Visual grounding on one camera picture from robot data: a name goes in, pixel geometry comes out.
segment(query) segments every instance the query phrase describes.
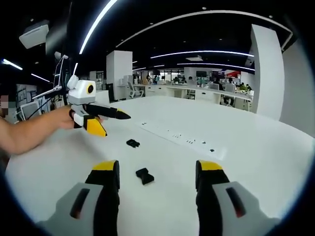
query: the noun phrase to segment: robotic arm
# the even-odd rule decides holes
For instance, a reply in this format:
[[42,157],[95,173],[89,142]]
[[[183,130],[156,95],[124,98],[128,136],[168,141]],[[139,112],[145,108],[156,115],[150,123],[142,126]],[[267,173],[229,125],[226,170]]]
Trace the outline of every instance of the robotic arm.
[[106,130],[96,119],[98,116],[116,119],[130,119],[125,112],[96,104],[96,84],[95,81],[79,80],[72,75],[67,87],[70,89],[68,102],[71,104],[69,115],[75,122],[75,128],[84,127],[86,131],[93,135],[107,136]]

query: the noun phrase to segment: table surface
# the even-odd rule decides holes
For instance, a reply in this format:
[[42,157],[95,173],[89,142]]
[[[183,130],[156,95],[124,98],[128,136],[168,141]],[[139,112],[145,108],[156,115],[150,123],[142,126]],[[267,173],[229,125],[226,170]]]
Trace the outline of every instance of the table surface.
[[[93,165],[117,159],[120,236],[198,235],[195,162],[210,157],[147,132],[138,122],[184,129],[192,137],[206,137],[225,147],[225,158],[212,161],[222,165],[230,181],[238,181],[257,197],[269,217],[282,218],[287,213],[313,161],[311,136],[250,112],[165,96],[112,105],[132,119],[105,121],[106,138],[83,129],[59,130],[34,150],[11,158],[7,180],[34,222],[48,219],[57,200],[76,183],[85,182]],[[129,139],[140,142],[140,147],[126,145]],[[147,186],[135,175],[144,167],[155,177]]]
[[168,89],[183,89],[183,90],[200,90],[200,91],[211,91],[213,93],[232,96],[241,98],[247,101],[252,101],[252,96],[249,94],[243,94],[243,93],[234,93],[234,92],[227,92],[227,91],[221,91],[216,89],[210,89],[210,88],[200,88],[194,85],[133,85],[134,87],[146,87],[146,86],[164,86]]

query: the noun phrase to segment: cable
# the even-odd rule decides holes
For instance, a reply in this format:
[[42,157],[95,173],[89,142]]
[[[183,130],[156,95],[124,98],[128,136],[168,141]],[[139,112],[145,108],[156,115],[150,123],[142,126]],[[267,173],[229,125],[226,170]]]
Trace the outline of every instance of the cable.
[[47,101],[46,101],[44,104],[42,104],[36,111],[34,111],[34,112],[30,115],[30,117],[27,118],[26,120],[29,120],[39,109],[41,109],[43,106],[45,106],[46,103],[48,103],[51,99],[52,99],[52,97],[49,98],[49,99],[47,99]]

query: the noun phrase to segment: human arm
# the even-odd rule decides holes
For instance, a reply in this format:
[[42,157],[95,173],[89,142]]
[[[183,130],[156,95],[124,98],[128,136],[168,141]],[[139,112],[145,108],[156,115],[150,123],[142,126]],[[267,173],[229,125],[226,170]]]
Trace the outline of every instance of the human arm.
[[41,144],[57,129],[73,128],[69,111],[70,107],[64,106],[17,124],[0,118],[0,148],[11,154],[21,154]]

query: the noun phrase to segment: ceiling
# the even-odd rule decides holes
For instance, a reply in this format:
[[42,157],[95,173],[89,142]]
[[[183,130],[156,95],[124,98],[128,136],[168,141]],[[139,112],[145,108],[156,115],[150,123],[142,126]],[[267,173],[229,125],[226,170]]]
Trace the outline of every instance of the ceiling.
[[[285,14],[271,4],[253,1],[236,4],[208,0],[117,0],[113,7],[100,21],[88,41],[84,52],[79,55],[87,32],[103,7],[109,0],[74,0],[71,8],[71,18],[68,27],[68,40],[65,53],[73,62],[79,62],[77,74],[88,74],[92,70],[106,70],[106,55],[113,50],[133,51],[134,69],[155,65],[165,65],[160,68],[178,68],[178,63],[190,63],[187,57],[200,55],[201,63],[218,63],[244,67],[247,56],[218,53],[194,53],[160,57],[152,56],[201,50],[232,51],[249,53],[251,49],[251,25],[258,24],[274,29],[280,44],[283,44],[289,32],[265,20],[238,14],[198,14],[161,24],[133,37],[119,47],[122,41],[135,33],[151,26],[151,23],[181,16],[184,14],[206,10],[244,11],[269,18],[288,27]],[[45,56],[45,45],[25,49],[18,37],[24,29],[41,20],[49,20],[51,28],[57,19],[68,10],[69,0],[55,1],[23,1],[19,7],[14,2],[9,3],[12,10],[3,25],[5,34],[1,44],[1,58],[23,67],[23,71],[8,65],[0,65],[0,83],[14,80],[16,83],[51,86],[47,82],[31,76],[36,74],[49,81],[53,80],[55,62]],[[233,69],[229,66],[216,68]]]

